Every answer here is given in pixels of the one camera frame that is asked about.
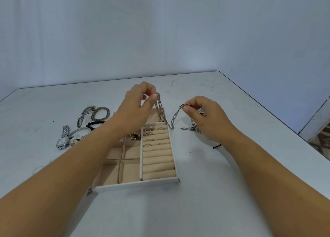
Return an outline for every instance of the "silver wristwatch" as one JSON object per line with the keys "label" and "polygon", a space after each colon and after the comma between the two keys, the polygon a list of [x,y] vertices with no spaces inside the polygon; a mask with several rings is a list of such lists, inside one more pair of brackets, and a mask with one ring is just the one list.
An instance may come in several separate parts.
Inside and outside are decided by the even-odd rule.
{"label": "silver wristwatch", "polygon": [[69,145],[69,126],[63,126],[62,137],[58,139],[56,147],[58,150],[65,149]]}

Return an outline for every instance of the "chain link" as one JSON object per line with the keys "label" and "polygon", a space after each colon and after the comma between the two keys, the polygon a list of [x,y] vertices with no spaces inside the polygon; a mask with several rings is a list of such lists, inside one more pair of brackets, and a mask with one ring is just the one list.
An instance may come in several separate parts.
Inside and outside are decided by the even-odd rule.
{"label": "chain link", "polygon": [[[171,120],[171,125],[167,122],[167,119],[166,119],[166,116],[164,114],[164,108],[162,106],[162,102],[160,101],[160,94],[157,93],[158,95],[158,104],[156,103],[155,106],[156,106],[156,109],[158,111],[158,118],[159,118],[159,121],[160,122],[166,122],[167,126],[173,130],[174,129],[174,121],[180,111],[180,109],[182,109],[184,106],[191,106],[190,104],[182,104],[181,106],[179,106],[179,109],[176,111],[176,113],[173,115],[173,118]],[[198,110],[198,112],[201,114],[201,115],[204,115],[204,109],[200,108]],[[200,129],[198,128],[198,126],[196,125],[196,123],[193,121],[193,119],[191,119],[191,124],[192,124],[192,127],[181,127],[182,130],[190,130],[190,131],[196,131],[196,132],[200,132]]]}

